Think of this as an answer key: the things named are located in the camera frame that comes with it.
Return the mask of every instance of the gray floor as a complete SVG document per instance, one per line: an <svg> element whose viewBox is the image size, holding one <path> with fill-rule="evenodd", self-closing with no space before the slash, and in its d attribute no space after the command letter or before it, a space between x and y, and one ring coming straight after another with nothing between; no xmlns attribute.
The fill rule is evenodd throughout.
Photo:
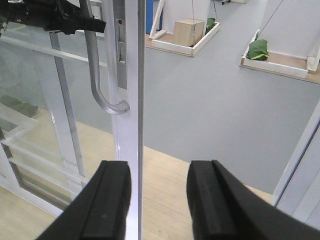
<svg viewBox="0 0 320 240"><path fill-rule="evenodd" d="M320 99L320 85L239 67L266 3L216 1L221 30L195 58L146 49L144 143L187 162L219 160L244 183L272 193ZM6 33L35 41L27 30ZM86 56L83 36L62 35L60 43ZM43 102L31 53L4 43L0 48L6 49L0 68L12 68L12 74L0 74L0 94L21 97L28 90L22 100ZM111 132L111 117L91 95L88 65L67 60L65 68L77 120Z"/></svg>

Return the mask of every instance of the white wall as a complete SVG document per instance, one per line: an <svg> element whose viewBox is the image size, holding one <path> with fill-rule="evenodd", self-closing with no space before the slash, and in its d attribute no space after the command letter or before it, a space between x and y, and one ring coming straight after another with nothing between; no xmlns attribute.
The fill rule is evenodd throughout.
<svg viewBox="0 0 320 240"><path fill-rule="evenodd" d="M210 0L193 0L194 19L204 21L205 33ZM166 0L163 6L162 28L173 34L175 21L193 19L191 0Z"/></svg>
<svg viewBox="0 0 320 240"><path fill-rule="evenodd" d="M281 0L269 0L264 27ZM270 51L306 58L319 42L319 0L284 0L259 39L268 40Z"/></svg>

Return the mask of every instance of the glass door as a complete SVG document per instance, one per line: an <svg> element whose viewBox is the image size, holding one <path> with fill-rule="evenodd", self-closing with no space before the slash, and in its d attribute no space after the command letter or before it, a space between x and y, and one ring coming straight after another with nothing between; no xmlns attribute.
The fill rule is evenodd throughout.
<svg viewBox="0 0 320 240"><path fill-rule="evenodd" d="M10 22L0 37L0 184L58 216L101 160L127 161L126 239L141 239L145 3L90 3L104 34Z"/></svg>

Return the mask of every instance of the aluminum frame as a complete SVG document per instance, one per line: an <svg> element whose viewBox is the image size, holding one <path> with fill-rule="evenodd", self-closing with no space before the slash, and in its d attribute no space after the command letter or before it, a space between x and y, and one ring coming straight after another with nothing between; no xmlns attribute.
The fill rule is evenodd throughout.
<svg viewBox="0 0 320 240"><path fill-rule="evenodd" d="M318 229L320 229L319 127L320 101L274 190L271 202L285 213Z"/></svg>

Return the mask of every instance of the white door frame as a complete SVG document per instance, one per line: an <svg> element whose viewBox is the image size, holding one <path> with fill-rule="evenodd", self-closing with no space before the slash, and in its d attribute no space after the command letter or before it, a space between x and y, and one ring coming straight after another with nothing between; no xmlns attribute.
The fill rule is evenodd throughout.
<svg viewBox="0 0 320 240"><path fill-rule="evenodd" d="M116 160L127 161L131 171L126 240L142 239L145 11L145 0L125 0L127 89L123 89L117 82L113 1L102 1L103 20L107 23L106 29L111 29L105 31L110 102L116 104L125 100L130 106L128 112L112 116Z"/></svg>
<svg viewBox="0 0 320 240"><path fill-rule="evenodd" d="M320 101L274 190L271 202L304 223L308 223L310 216L320 207L319 126Z"/></svg>

